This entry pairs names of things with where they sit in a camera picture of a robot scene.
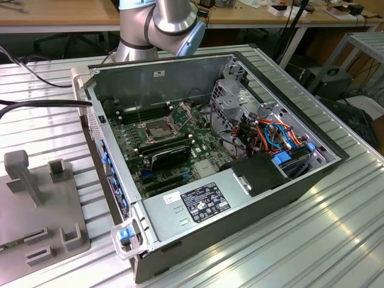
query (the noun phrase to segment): handle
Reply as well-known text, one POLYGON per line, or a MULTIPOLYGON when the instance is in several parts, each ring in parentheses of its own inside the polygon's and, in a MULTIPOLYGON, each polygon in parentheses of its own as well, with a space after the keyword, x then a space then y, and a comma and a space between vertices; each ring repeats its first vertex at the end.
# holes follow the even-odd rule
POLYGON ((334 76, 334 75, 336 75, 339 72, 339 70, 340 70, 339 68, 329 69, 328 72, 327 72, 327 75, 334 76))
POLYGON ((143 238, 143 244, 136 247, 136 248, 131 247, 131 250, 127 251, 127 250, 125 250, 126 246, 123 246, 121 244, 120 238, 119 238, 119 235, 120 235, 119 232, 121 230, 132 227, 133 221, 134 221, 134 218, 128 218, 123 223, 112 227, 112 229, 110 231, 110 236, 112 237, 112 242, 113 242, 113 246, 115 248, 115 251, 116 251, 118 257, 122 260, 131 259, 131 258, 135 257, 136 255, 138 255, 144 251, 147 251, 147 249, 148 249, 147 245, 146 245, 146 237, 145 237, 144 233, 141 233, 141 236, 143 238))

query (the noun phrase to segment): blue cable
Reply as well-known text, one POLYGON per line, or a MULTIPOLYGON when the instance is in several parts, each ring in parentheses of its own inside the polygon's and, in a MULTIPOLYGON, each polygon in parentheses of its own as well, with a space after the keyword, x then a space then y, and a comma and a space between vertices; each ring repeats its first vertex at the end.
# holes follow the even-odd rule
POLYGON ((268 126, 270 126, 270 125, 276 126, 277 128, 279 128, 281 130, 281 132, 283 132, 284 137, 286 138, 286 140, 288 141, 288 143, 291 147, 297 147, 297 145, 288 137, 284 128, 280 124, 277 124, 277 123, 270 123, 264 129, 265 138, 269 142, 269 144, 277 147, 280 150, 280 152, 282 151, 282 148, 279 145, 277 145, 276 143, 272 142, 268 136, 268 126))

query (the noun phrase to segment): wooden desk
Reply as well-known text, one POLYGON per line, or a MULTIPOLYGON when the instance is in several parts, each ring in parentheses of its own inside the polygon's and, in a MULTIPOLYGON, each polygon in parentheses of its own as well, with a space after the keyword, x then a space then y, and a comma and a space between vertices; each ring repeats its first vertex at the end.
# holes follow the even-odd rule
MULTIPOLYGON (((0 8, 1 33, 32 32, 86 32, 118 31, 119 13, 110 0, 23 0, 23 14, 0 8)), ((287 48, 280 66, 285 68, 300 43, 307 28, 310 27, 354 27, 369 26, 375 31, 382 20, 378 18, 363 20, 337 20, 324 12, 324 6, 315 6, 313 14, 302 18, 299 28, 287 48)), ((237 2, 235 8, 212 7, 209 11, 208 28, 282 28, 287 18, 276 17, 264 6, 255 9, 237 2)))
MULTIPOLYGON (((323 10, 325 6, 314 5, 314 7, 315 12, 301 18, 298 27, 303 25, 308 27, 374 26, 382 21, 376 17, 367 19, 366 23, 356 19, 338 20, 323 10)), ((272 15, 266 6, 255 9, 239 1, 234 9, 212 7, 209 11, 209 28, 271 28, 285 26, 286 22, 287 17, 272 15)))
POLYGON ((0 8, 0 33, 118 31, 120 28, 119 13, 110 0, 22 1, 28 14, 0 8))

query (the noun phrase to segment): gray mount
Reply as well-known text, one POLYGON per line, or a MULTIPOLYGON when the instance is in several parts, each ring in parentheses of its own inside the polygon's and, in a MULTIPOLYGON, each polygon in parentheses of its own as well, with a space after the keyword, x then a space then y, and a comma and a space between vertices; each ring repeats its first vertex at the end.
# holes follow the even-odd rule
POLYGON ((70 163, 28 170, 24 150, 4 155, 0 177, 0 285, 90 248, 70 163))

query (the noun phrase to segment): white handle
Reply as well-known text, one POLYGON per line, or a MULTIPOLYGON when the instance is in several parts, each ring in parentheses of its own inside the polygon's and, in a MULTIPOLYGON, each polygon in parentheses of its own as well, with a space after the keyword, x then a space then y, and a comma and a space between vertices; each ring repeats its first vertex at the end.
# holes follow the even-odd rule
POLYGON ((128 218, 123 223, 114 226, 110 231, 113 246, 115 247, 117 255, 122 260, 133 258, 134 256, 147 250, 146 237, 143 233, 141 233, 143 238, 143 244, 136 247, 135 249, 132 249, 131 247, 131 250, 126 251, 125 247, 121 245, 120 238, 119 238, 119 231, 132 226, 133 220, 134 218, 128 218))

